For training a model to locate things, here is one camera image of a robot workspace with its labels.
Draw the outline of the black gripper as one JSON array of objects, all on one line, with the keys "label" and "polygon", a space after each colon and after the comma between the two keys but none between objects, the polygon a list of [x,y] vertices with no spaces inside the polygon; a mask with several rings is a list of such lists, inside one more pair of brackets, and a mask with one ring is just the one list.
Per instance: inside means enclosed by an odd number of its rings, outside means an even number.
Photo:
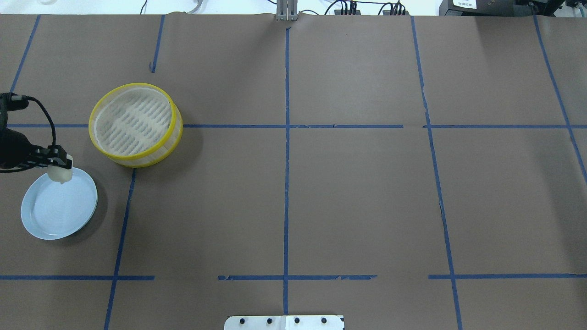
[{"label": "black gripper", "polygon": [[0,167],[2,171],[27,171],[32,167],[54,166],[72,169],[73,160],[61,145],[42,148],[12,129],[5,129],[0,138]]}]

